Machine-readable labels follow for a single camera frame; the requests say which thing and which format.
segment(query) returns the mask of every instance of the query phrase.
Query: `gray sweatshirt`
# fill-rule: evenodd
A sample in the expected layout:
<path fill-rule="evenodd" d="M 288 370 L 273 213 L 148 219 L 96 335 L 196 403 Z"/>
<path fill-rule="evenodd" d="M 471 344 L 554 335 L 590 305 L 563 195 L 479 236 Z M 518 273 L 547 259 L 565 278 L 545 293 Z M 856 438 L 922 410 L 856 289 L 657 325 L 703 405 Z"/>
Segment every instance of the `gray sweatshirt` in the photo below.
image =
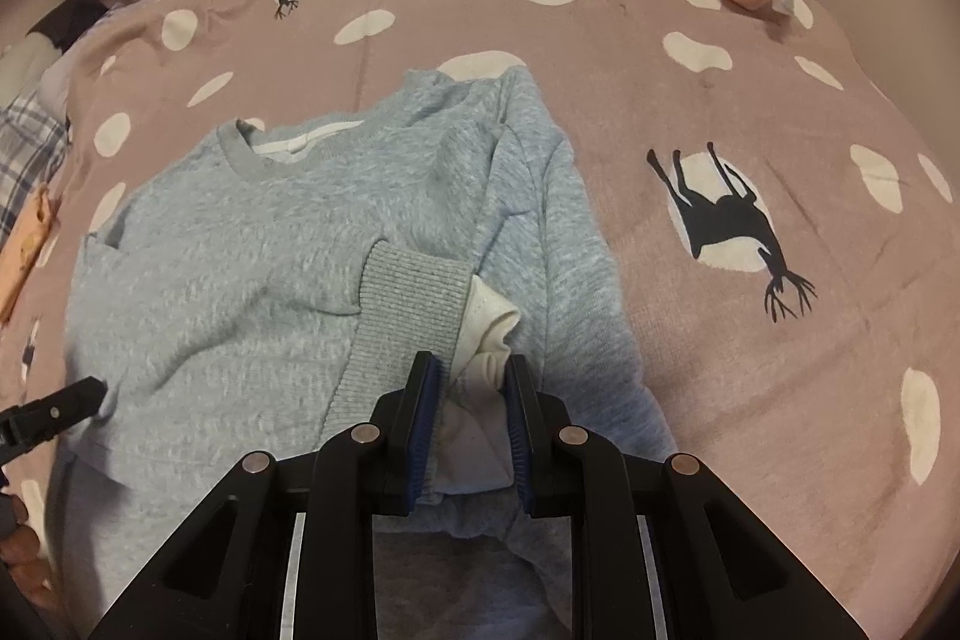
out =
<path fill-rule="evenodd" d="M 315 450 L 402 387 L 414 352 L 448 365 L 472 274 L 520 308 L 508 341 L 576 423 L 674 449 L 572 149 L 523 68 L 409 73 L 370 110 L 296 128 L 229 122 L 136 191 L 85 238 L 67 310 L 71 377 L 109 383 L 51 501 L 80 630 L 243 453 Z M 378 525 L 383 636 L 562 636 L 565 527 L 525 518 L 512 489 L 432 499 Z M 404 561 L 440 573 L 455 548 L 467 576 L 411 581 Z"/>

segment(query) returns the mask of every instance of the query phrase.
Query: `black fabric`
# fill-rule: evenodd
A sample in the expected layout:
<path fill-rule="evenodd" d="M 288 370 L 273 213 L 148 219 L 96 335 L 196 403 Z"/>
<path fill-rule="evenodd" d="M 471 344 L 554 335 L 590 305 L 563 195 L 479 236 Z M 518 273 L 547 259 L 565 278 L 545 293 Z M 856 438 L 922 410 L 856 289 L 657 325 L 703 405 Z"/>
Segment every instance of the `black fabric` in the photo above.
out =
<path fill-rule="evenodd" d="M 66 0 L 33 28 L 54 43 L 60 52 L 67 52 L 93 23 L 107 14 L 107 7 L 97 0 Z"/>

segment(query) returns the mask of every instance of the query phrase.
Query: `sweatshirt sleeve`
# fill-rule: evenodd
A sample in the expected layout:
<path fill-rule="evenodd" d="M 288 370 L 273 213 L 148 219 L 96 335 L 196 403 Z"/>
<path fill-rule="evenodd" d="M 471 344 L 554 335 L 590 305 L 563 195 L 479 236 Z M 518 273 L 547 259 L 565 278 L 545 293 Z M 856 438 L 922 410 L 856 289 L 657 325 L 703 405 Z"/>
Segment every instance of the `sweatshirt sleeve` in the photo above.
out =
<path fill-rule="evenodd" d="M 643 384 L 616 262 L 593 219 L 566 138 L 546 164 L 542 210 L 544 392 L 563 399 L 574 423 L 602 434 L 621 451 L 664 459 L 676 444 Z"/>

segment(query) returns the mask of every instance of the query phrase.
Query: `polka dot bedspread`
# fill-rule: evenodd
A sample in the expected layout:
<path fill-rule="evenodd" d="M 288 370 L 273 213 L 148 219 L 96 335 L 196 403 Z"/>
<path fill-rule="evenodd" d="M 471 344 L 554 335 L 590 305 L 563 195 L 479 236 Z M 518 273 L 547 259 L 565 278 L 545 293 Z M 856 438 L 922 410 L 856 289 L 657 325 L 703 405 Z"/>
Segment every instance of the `polka dot bedspread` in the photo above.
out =
<path fill-rule="evenodd" d="M 875 640 L 939 584 L 960 544 L 960 432 L 941 427 L 960 414 L 954 194 L 813 1 L 784 18 L 726 0 L 158 0 L 82 47 L 59 222 L 0 338 L 0 404 L 64 381 L 80 237 L 213 126 L 352 111 L 407 68 L 526 64 L 680 447 Z M 35 509 L 50 462 L 9 470 Z"/>

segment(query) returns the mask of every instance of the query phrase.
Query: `plaid shirt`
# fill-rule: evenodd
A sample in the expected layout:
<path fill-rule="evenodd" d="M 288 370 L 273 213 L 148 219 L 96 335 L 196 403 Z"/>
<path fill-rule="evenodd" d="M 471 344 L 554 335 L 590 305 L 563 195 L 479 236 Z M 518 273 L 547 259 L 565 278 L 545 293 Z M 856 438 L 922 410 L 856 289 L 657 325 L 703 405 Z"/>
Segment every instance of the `plaid shirt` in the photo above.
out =
<path fill-rule="evenodd" d="M 37 91 L 0 107 L 0 247 L 30 192 L 49 182 L 64 160 L 67 127 L 37 102 Z"/>

